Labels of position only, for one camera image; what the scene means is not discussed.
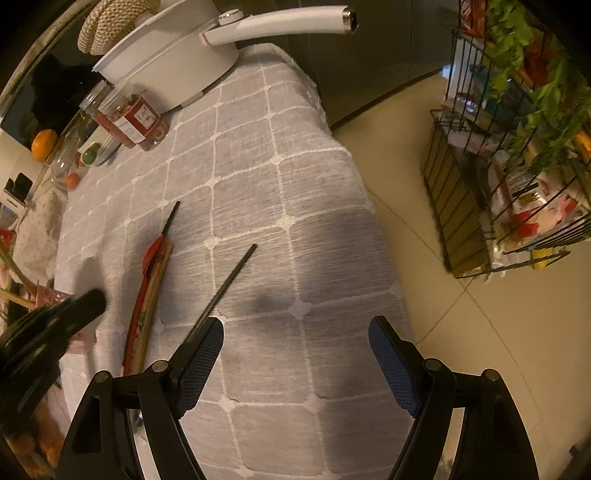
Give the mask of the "floral cloth over shelf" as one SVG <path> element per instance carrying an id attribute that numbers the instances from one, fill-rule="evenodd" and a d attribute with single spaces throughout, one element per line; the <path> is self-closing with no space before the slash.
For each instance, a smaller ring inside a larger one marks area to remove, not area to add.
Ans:
<path id="1" fill-rule="evenodd" d="M 48 180 L 35 191 L 17 223 L 12 258 L 33 283 L 45 285 L 54 278 L 66 204 L 66 192 Z"/>

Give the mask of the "clear glass jar with fruit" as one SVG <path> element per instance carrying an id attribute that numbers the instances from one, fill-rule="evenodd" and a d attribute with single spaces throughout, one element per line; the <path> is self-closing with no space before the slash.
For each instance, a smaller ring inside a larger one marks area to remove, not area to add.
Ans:
<path id="1" fill-rule="evenodd" d="M 66 177 L 77 166 L 78 149 L 91 137 L 98 124 L 90 119 L 73 125 L 61 135 L 51 154 L 51 181 L 55 187 L 66 191 Z"/>

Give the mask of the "tall jar of red spice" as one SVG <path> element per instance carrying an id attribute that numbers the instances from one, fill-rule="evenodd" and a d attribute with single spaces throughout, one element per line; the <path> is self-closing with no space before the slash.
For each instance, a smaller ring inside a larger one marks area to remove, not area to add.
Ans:
<path id="1" fill-rule="evenodd" d="M 100 80 L 84 97 L 79 106 L 99 126 L 104 128 L 124 147 L 132 149 L 135 146 L 135 144 L 100 109 L 100 106 L 112 90 L 113 87 L 109 83 L 107 83 L 105 80 Z"/>

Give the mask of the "dark grey refrigerator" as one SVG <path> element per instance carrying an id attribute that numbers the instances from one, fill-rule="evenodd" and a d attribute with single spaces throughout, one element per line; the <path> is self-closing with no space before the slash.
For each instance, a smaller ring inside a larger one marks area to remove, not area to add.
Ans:
<path id="1" fill-rule="evenodd" d="M 348 1 L 352 35 L 262 39 L 285 52 L 317 86 L 329 126 L 440 70 L 452 56 L 459 3 L 445 0 Z"/>

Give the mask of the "grey checked tablecloth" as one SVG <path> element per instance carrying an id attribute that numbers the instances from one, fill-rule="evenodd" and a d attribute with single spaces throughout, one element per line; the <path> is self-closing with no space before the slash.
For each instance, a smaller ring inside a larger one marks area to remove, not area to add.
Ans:
<path id="1" fill-rule="evenodd" d="M 311 79 L 271 44 L 170 118 L 153 150 L 120 150 L 72 192 L 55 284 L 101 284 L 91 358 L 66 355 L 75 409 L 97 370 L 119 374 L 141 260 L 173 249 L 146 359 L 172 355 L 223 282 L 224 342 L 181 424 L 211 479 L 385 479 L 410 416 L 368 340 L 382 315 L 408 331 L 399 280 L 353 156 Z"/>

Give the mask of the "pink perforated utensil holder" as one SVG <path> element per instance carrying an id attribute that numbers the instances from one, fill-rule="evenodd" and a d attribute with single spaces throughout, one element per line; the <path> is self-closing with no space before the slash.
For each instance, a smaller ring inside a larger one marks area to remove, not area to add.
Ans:
<path id="1" fill-rule="evenodd" d="M 68 293 L 38 283 L 34 304 L 36 308 L 50 307 L 61 311 L 69 305 L 70 297 L 71 295 Z M 79 355 L 87 353 L 96 344 L 96 341 L 96 329 L 93 323 L 90 323 L 70 337 L 67 352 Z"/>

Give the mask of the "orange tangerine on jar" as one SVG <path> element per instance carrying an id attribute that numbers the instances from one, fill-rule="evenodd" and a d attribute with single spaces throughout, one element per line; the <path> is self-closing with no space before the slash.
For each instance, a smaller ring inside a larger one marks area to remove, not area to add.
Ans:
<path id="1" fill-rule="evenodd" d="M 52 152 L 57 138 L 58 134 L 53 129 L 44 129 L 38 132 L 31 144 L 32 158 L 40 163 L 45 162 Z"/>

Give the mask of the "red plastic bags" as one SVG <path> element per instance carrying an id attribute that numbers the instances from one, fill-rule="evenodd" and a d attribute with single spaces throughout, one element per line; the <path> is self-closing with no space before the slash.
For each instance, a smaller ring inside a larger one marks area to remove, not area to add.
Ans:
<path id="1" fill-rule="evenodd" d="M 528 88 L 549 82 L 556 54 L 553 35 L 520 1 L 461 1 L 460 27 L 487 54 L 488 86 L 505 92 L 512 80 Z"/>

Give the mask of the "short jar with red label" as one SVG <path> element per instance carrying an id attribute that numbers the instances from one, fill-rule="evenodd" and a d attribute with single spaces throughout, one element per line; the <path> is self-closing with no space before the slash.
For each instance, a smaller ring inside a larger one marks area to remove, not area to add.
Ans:
<path id="1" fill-rule="evenodd" d="M 134 85 L 117 86 L 100 109 L 143 151 L 149 151 L 166 137 L 169 127 L 162 116 Z"/>

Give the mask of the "white electric cooking pot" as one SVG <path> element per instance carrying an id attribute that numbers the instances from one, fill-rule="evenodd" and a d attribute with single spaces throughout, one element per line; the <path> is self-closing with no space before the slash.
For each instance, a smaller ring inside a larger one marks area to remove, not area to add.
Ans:
<path id="1" fill-rule="evenodd" d="M 93 70 L 109 83 L 131 84 L 160 113 L 185 107 L 231 70 L 238 41 L 297 34 L 349 34 L 356 12 L 346 5 L 298 7 L 259 15 L 211 1 L 177 1 L 132 21 L 133 29 Z"/>

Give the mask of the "green lime on bowl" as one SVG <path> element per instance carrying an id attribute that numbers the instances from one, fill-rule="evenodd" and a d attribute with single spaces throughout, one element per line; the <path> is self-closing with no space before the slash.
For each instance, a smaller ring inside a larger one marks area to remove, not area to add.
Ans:
<path id="1" fill-rule="evenodd" d="M 90 166 L 92 165 L 100 153 L 102 146 L 100 143 L 95 142 L 90 145 L 81 155 L 81 160 L 84 165 Z"/>

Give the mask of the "green leafy vegetable bunch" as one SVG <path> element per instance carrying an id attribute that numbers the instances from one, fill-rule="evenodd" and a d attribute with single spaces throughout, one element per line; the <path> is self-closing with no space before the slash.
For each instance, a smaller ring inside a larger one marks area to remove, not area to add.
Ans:
<path id="1" fill-rule="evenodd" d="M 589 120 L 590 85 L 556 37 L 534 26 L 521 2 L 489 1 L 486 26 L 492 97 L 506 99 L 512 86 L 523 91 L 506 147 L 510 167 L 524 163 L 533 173 L 547 171 L 572 155 Z"/>

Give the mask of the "black microwave oven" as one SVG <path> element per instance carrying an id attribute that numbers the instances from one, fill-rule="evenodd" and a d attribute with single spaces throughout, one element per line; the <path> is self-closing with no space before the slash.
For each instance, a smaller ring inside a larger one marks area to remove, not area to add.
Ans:
<path id="1" fill-rule="evenodd" d="M 42 130 L 60 134 L 79 104 L 100 80 L 93 71 L 98 58 L 78 49 L 84 9 L 65 26 L 19 80 L 2 108 L 1 128 L 24 147 Z"/>

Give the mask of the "white stacked bowls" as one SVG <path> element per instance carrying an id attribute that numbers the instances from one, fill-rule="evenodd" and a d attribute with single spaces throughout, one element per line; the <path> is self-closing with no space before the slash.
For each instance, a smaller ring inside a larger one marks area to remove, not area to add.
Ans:
<path id="1" fill-rule="evenodd" d="M 77 149 L 82 166 L 96 167 L 104 164 L 119 148 L 120 141 L 107 130 L 97 126 L 89 138 Z"/>

